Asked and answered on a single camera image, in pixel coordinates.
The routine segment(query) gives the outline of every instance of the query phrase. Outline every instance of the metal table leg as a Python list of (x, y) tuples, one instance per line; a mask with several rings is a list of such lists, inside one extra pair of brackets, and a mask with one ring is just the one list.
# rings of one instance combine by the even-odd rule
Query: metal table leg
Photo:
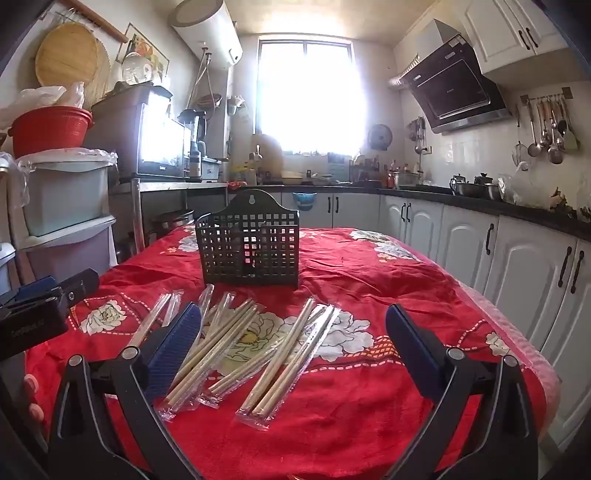
[(134, 218), (134, 238), (137, 253), (146, 248), (144, 240), (144, 219), (142, 218), (142, 193), (140, 179), (131, 179), (131, 212)]

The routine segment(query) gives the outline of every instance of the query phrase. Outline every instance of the red cloth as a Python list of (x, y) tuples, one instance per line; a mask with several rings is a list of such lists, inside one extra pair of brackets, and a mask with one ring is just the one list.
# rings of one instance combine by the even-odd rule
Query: red cloth
[[(419, 326), (431, 329), (446, 345), (459, 346), (474, 359), (499, 361), (500, 353), (486, 343), (492, 326), (460, 299), (455, 280), (434, 264), (398, 257), (396, 246), (408, 249), (398, 241), (351, 229), (302, 229), (298, 290), (227, 287), (238, 293), (236, 302), (252, 296), (280, 318), (297, 315), (313, 295), (369, 323), (350, 323), (339, 333), (344, 340), (331, 350), (342, 348), (337, 358), (312, 361), (267, 432), (234, 418), (254, 380), (232, 393), (219, 410), (203, 406), (167, 424), (208, 480), (285, 479), (288, 474), (306, 480), (381, 478), (432, 406), (419, 395), (387, 337), (385, 312), (393, 303), (401, 303)], [(161, 293), (180, 289), (184, 301), (196, 301), (204, 284), (194, 250), (194, 233), (179, 228), (110, 270), (96, 295), (76, 307), (69, 332), (29, 351), (27, 371), (39, 380), (37, 401), (46, 414), (53, 409), (60, 373), (71, 355), (82, 353), (89, 361), (116, 356)], [(216, 287), (215, 301), (225, 290)], [(116, 301), (119, 318), (125, 319), (92, 325), (91, 312), (107, 301)], [(371, 337), (373, 345), (358, 351), (360, 335), (366, 343)], [(532, 371), (524, 368), (524, 376), (539, 428), (545, 415), (544, 393)], [(469, 403), (440, 467), (457, 458), (477, 406), (478, 399)], [(143, 464), (122, 427), (121, 412), (112, 412), (131, 460)]]

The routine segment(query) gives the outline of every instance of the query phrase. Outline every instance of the ceiling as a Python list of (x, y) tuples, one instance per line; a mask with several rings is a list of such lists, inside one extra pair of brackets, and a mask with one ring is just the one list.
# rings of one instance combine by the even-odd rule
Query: ceiling
[(436, 0), (226, 0), (239, 34), (309, 33), (395, 46)]

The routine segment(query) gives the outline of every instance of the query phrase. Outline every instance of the black countertop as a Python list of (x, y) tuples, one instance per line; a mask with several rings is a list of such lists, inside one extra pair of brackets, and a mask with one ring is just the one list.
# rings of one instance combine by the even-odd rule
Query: black countertop
[(258, 188), (266, 192), (301, 192), (301, 193), (373, 193), (377, 195), (387, 195), (401, 197), (409, 200), (425, 200), (427, 202), (437, 202), (444, 205), (451, 205), (475, 212), (487, 213), (489, 215), (504, 215), (507, 217), (524, 220), (526, 222), (536, 223), (559, 232), (576, 236), (582, 240), (591, 242), (591, 223), (584, 223), (574, 220), (558, 213), (548, 212), (528, 207), (511, 205), (505, 202), (491, 202), (490, 200), (473, 199), (469, 197), (459, 197), (445, 193), (418, 192), (415, 190), (391, 190), (375, 189), (361, 187), (313, 187), (313, 186), (291, 186), (291, 185), (273, 185), (258, 187), (243, 187), (242, 189)]

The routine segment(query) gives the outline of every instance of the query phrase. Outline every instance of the black plastic basket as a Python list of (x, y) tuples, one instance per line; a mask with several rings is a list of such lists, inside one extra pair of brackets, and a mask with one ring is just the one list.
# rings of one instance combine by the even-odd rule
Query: black plastic basket
[(300, 212), (262, 190), (239, 192), (195, 222), (205, 283), (298, 284)]

